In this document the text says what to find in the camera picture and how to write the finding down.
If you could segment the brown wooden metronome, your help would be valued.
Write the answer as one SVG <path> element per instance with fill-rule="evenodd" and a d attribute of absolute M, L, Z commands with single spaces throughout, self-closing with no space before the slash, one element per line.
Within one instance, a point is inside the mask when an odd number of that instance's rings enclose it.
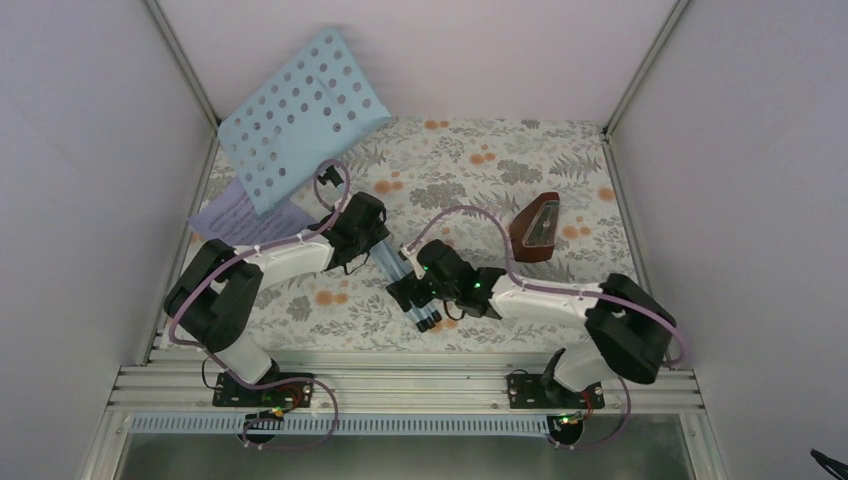
<path fill-rule="evenodd" d="M 550 260 L 555 250 L 560 196 L 544 192 L 521 210 L 509 225 L 513 259 L 520 263 Z"/>

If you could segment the clear plastic metronome cover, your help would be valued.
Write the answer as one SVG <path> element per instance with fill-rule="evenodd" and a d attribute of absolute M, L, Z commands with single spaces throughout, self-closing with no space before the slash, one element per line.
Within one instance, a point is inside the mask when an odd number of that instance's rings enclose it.
<path fill-rule="evenodd" d="M 530 248 L 551 247 L 554 245 L 559 202 L 548 200 L 526 208 L 529 223 L 522 237 L 522 245 Z"/>

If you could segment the lilac sheet music page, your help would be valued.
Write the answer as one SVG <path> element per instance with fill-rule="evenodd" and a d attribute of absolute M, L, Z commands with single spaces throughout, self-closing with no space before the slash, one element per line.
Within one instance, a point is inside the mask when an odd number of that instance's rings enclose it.
<path fill-rule="evenodd" d="M 232 180 L 206 207 L 188 218 L 189 226 L 202 239 L 219 239 L 231 246 L 281 240 L 314 222 L 305 210 L 288 201 L 257 214 L 238 179 Z"/>

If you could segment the light blue music stand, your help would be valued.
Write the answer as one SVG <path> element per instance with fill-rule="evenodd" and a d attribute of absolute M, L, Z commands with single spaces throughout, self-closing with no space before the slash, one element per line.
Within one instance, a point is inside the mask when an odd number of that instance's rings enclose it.
<path fill-rule="evenodd" d="M 288 201 L 314 218 L 309 227 L 364 192 L 353 187 L 341 157 L 389 117 L 341 34 L 327 28 L 225 119 L 218 135 L 255 212 Z M 374 260 L 387 285 L 398 280 L 411 268 L 389 235 L 368 257 L 338 269 Z M 420 331 L 440 320 L 431 303 L 405 313 Z"/>

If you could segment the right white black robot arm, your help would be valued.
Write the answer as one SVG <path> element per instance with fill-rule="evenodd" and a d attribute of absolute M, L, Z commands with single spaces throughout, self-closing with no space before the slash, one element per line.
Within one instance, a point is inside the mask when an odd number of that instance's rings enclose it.
<path fill-rule="evenodd" d="M 587 334 L 589 344 L 560 348 L 546 367 L 541 391 L 555 407 L 602 380 L 654 383 L 677 326 L 623 274 L 589 284 L 536 281 L 504 268 L 475 268 L 440 240 L 410 252 L 408 260 L 411 271 L 387 287 L 403 311 L 438 300 L 474 318 L 527 320 Z"/>

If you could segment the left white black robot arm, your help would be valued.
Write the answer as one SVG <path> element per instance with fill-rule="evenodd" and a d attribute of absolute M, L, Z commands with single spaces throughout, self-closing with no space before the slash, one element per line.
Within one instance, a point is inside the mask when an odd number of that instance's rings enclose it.
<path fill-rule="evenodd" d="M 278 391 L 276 364 L 246 331 L 258 293 L 368 257 L 389 235 L 385 219 L 384 204 L 358 192 L 339 212 L 280 242 L 235 248 L 210 240 L 165 296 L 163 310 L 188 333 L 187 344 L 204 349 L 239 382 L 249 402 L 266 404 Z"/>

